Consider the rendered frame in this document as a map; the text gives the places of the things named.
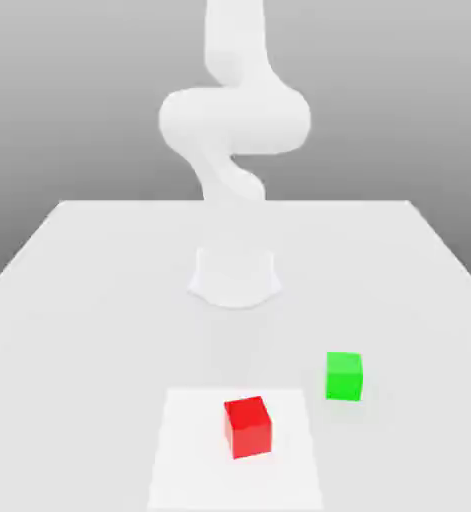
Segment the small green cube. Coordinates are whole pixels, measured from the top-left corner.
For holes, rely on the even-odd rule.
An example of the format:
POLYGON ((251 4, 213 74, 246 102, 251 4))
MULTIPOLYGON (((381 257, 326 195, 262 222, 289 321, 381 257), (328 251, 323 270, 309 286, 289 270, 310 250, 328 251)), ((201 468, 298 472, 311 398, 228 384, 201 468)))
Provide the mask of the small green cube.
POLYGON ((328 400, 360 401, 363 389, 362 357, 355 352, 328 352, 325 396, 328 400))

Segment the small red cube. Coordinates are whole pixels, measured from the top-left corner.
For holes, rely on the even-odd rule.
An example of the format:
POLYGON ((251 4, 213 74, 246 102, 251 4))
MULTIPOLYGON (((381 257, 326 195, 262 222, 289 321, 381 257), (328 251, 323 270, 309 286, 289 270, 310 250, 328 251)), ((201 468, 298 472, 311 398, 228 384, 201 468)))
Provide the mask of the small red cube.
POLYGON ((262 397, 226 401, 224 433, 233 459, 270 453, 273 425, 262 397))

